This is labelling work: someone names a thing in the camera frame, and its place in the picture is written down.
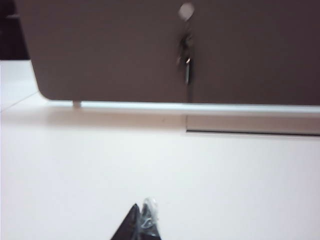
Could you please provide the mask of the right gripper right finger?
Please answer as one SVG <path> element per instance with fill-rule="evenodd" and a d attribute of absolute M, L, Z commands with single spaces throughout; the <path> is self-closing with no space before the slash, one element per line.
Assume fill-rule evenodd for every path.
<path fill-rule="evenodd" d="M 152 197 L 145 198 L 140 212 L 140 240 L 161 240 L 158 219 L 158 204 L 156 200 Z"/>

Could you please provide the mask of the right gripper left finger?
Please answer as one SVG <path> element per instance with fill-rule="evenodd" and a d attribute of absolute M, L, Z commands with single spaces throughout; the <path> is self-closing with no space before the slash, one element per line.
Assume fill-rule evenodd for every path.
<path fill-rule="evenodd" d="M 140 208 L 135 203 L 113 234 L 111 240 L 137 240 L 139 235 Z"/>

